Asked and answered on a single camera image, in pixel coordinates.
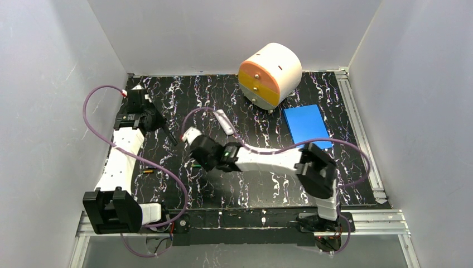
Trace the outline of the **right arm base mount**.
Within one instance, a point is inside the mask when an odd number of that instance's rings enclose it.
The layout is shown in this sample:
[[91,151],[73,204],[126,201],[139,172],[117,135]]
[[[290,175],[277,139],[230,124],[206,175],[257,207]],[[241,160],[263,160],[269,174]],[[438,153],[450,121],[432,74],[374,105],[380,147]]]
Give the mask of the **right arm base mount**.
[[340,212],[333,221],[317,213],[299,213],[287,226],[300,233],[312,233],[318,250],[329,255],[343,251],[356,231],[352,214]]

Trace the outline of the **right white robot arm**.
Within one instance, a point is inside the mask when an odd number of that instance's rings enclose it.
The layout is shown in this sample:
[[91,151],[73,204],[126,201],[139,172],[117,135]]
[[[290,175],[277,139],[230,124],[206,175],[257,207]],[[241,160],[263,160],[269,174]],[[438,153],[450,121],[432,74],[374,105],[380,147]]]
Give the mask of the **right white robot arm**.
[[298,219],[300,223],[306,224],[307,229],[315,231],[323,224],[338,222],[336,162],[314,143],[281,153],[275,149],[264,149],[258,154],[257,148],[253,146],[245,147],[239,142],[221,145],[203,134],[183,137],[182,141],[189,146],[190,156],[205,171],[264,171],[297,178],[305,192],[316,201],[317,215]]

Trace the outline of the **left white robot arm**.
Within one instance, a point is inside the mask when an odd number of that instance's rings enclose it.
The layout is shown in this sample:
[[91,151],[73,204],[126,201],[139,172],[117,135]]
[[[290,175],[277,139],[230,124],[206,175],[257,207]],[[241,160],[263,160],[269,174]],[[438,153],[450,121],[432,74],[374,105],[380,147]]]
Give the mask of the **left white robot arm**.
[[[126,104],[117,113],[113,142],[137,154],[147,133],[166,128],[148,92],[140,85],[124,93]],[[96,234],[137,233],[143,225],[162,218],[159,203],[138,204],[131,195],[131,180],[136,159],[111,149],[95,189],[85,192],[83,205]]]

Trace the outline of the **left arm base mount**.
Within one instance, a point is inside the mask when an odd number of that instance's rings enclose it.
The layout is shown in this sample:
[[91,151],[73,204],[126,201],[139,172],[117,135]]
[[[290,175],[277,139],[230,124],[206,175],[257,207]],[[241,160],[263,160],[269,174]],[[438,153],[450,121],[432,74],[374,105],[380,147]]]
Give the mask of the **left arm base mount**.
[[152,257],[158,257],[170,249],[173,245],[175,234],[187,233],[190,228],[190,216],[185,210],[172,213],[165,204],[148,203],[142,204],[143,225],[142,227],[153,233],[163,234],[158,238],[155,249],[150,253]]

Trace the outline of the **white remote control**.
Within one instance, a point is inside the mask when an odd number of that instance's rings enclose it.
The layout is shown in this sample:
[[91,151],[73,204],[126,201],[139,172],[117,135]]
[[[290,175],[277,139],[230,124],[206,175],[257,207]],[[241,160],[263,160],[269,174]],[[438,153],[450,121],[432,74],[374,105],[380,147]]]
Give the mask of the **white remote control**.
[[222,109],[218,109],[213,112],[214,116],[216,117],[218,123],[222,127],[224,133],[227,136],[231,136],[234,134],[233,127],[230,124],[229,118],[226,116],[225,112]]

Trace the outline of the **black remote control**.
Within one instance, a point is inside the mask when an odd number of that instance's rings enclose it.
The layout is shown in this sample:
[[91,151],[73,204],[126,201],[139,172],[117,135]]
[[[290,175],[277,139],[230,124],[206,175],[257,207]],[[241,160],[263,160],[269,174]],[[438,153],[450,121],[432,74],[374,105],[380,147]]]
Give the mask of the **black remote control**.
[[161,112],[157,108],[154,115],[154,126],[157,129],[161,129],[174,146],[178,145],[176,137],[168,127],[167,119],[161,114]]

